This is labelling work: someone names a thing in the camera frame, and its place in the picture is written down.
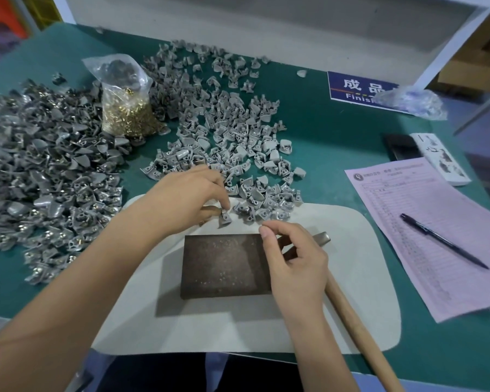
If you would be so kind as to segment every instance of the crumpled plastic bag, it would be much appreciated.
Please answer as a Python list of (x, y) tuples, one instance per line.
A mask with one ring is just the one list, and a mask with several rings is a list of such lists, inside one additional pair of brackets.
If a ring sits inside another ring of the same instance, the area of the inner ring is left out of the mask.
[(152, 85), (144, 69), (129, 55), (114, 54), (83, 59), (85, 67), (102, 83), (102, 130), (115, 136), (149, 136), (165, 124), (152, 113)]
[(398, 87), (379, 92), (372, 100), (379, 105), (406, 111), (426, 120), (442, 121), (448, 118), (442, 100), (429, 89)]

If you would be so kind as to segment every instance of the black pen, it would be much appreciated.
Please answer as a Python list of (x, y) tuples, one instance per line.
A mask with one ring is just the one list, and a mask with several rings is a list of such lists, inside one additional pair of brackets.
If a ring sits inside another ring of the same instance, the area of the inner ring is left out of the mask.
[(417, 222), (412, 217), (410, 217), (408, 215), (405, 215), (405, 213), (401, 213), (401, 218), (408, 225), (411, 225), (412, 227), (416, 228), (417, 230), (419, 230), (420, 232), (424, 233), (425, 235), (430, 235), (432, 238), (436, 239), (437, 241), (441, 242), (445, 246), (449, 247), (450, 249), (452, 249), (453, 251), (455, 251), (458, 255), (463, 256), (468, 261), (471, 261), (475, 265), (478, 265), (480, 267), (483, 267), (486, 270), (490, 270), (490, 268), (488, 268), (488, 266), (485, 263), (483, 263), (481, 260), (479, 260), (476, 256), (472, 256), (466, 250), (461, 249), (459, 246), (457, 246), (456, 244), (450, 242), (448, 239), (445, 239), (445, 238), (441, 237), (441, 235), (439, 235), (436, 232), (433, 232), (430, 228), (428, 228), (428, 227), (424, 226), (423, 224)]

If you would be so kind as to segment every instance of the white mat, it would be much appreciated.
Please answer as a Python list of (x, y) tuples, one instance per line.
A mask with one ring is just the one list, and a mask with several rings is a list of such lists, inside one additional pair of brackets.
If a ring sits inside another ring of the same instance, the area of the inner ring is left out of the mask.
[[(234, 213), (233, 223), (202, 227), (168, 237), (144, 259), (105, 320), (92, 347), (111, 355), (159, 352), (294, 352), (271, 295), (183, 301), (180, 281), (186, 234), (257, 233)], [(376, 234), (356, 210), (302, 204), (290, 220), (312, 234), (332, 238), (324, 249), (329, 268), (382, 350), (398, 344), (401, 314), (396, 291)], [(343, 354), (358, 353), (324, 297), (324, 310)]]

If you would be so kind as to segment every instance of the sign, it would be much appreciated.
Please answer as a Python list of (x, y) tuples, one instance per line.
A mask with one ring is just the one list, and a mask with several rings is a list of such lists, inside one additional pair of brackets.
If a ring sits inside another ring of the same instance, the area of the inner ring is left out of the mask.
[(397, 88), (399, 86), (397, 84), (374, 80), (372, 78), (341, 74), (340, 72), (327, 72), (327, 77), (329, 78), (329, 91), (332, 100), (375, 107), (376, 109), (404, 112), (391, 107), (378, 105), (372, 100), (376, 93), (390, 91), (391, 89)]

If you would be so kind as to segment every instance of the wooden handle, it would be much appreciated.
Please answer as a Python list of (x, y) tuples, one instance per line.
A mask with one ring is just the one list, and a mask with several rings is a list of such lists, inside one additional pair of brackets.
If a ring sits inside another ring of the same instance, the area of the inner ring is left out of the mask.
[(359, 352), (365, 356), (385, 390), (387, 392), (405, 392), (394, 370), (392, 370), (370, 332), (346, 299), (330, 271), (327, 277), (327, 285), (325, 286), (325, 294), (334, 306)]

